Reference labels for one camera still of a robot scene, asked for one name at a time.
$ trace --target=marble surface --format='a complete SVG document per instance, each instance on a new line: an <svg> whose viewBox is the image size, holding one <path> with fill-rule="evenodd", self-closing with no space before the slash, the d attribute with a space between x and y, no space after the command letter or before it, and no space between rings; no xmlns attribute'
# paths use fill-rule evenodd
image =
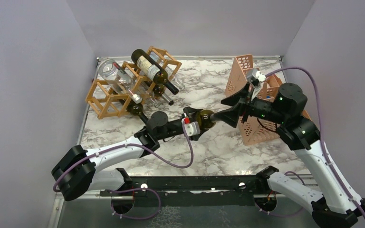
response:
<svg viewBox="0 0 365 228"><path fill-rule="evenodd" d="M233 60L181 60L181 62L182 66L177 75L185 83L186 89L180 91L178 95L167 92L175 101L173 106L162 104L157 109L145 107L145 114L149 117L153 112L161 110L168 114L169 120L173 120L181 115L183 107L186 106L213 111L227 108L220 104L220 100L225 97L224 90ZM280 63L277 59L254 59L254 66L259 67L265 74L279 69ZM282 74L278 74L278 77L284 80ZM95 95L104 97L99 90L96 90ZM85 149L110 145L129 138L142 127L142 121L133 116L99 120L90 108L81 145ZM194 162L187 169L174 168L153 155L148 155L124 161L106 170L124 168L131 176L247 175L273 165L283 172L310 174L304 163L280 139L245 146L239 130L225 123L217 123L201 136L199 141L192 142L192 146ZM177 136L166 143L161 142L161 147L156 152L179 165L188 164L190 160L188 144L183 136Z"/></svg>

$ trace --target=black wire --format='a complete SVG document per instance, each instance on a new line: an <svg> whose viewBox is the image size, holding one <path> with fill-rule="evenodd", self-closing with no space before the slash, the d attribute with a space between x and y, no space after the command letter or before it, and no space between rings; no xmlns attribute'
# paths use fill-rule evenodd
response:
<svg viewBox="0 0 365 228"><path fill-rule="evenodd" d="M171 137L171 138L170 138L169 140L167 140L167 141L163 139L163 142L169 142L169 141L170 141L171 139L173 139L174 137L175 137L175 136Z"/></svg>
<svg viewBox="0 0 365 228"><path fill-rule="evenodd" d="M265 126L261 123L261 121L259 121L259 119L258 119L258 118L257 118L257 121L258 121L258 123L261 125L261 127L265 128L266 130L268 130L268 131L270 131L270 132L276 133L276 131L273 131L273 130L271 130L271 129L269 129L269 128L265 127Z"/></svg>

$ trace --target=gray wall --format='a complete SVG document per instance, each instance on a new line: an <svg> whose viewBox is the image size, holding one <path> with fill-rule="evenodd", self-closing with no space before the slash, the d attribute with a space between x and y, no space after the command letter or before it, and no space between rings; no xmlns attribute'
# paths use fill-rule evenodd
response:
<svg viewBox="0 0 365 228"><path fill-rule="evenodd" d="M314 0L67 0L95 54L284 55Z"/></svg>
<svg viewBox="0 0 365 228"><path fill-rule="evenodd" d="M47 226L95 61L64 0L0 0L0 228Z"/></svg>
<svg viewBox="0 0 365 228"><path fill-rule="evenodd" d="M317 0L284 65L305 67L316 78L328 149L351 185L365 197L365 0ZM308 110L317 120L307 76L288 71L287 79L304 88Z"/></svg>

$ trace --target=bottle cap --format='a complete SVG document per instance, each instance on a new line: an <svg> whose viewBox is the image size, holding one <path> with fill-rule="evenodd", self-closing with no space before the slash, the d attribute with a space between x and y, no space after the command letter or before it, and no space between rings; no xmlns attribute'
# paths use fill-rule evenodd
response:
<svg viewBox="0 0 365 228"><path fill-rule="evenodd" d="M142 101L142 98L138 94L134 94L134 95L132 95L132 100L135 103L139 104Z"/></svg>

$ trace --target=wine label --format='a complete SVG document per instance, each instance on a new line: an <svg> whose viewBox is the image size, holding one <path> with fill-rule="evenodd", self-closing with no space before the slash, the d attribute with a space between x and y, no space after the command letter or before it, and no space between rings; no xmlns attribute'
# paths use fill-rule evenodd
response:
<svg viewBox="0 0 365 228"><path fill-rule="evenodd" d="M156 76L156 73L159 72L159 68L156 65L151 64L144 56L139 57L138 61L136 62L136 65L151 80L153 80L154 76Z"/></svg>

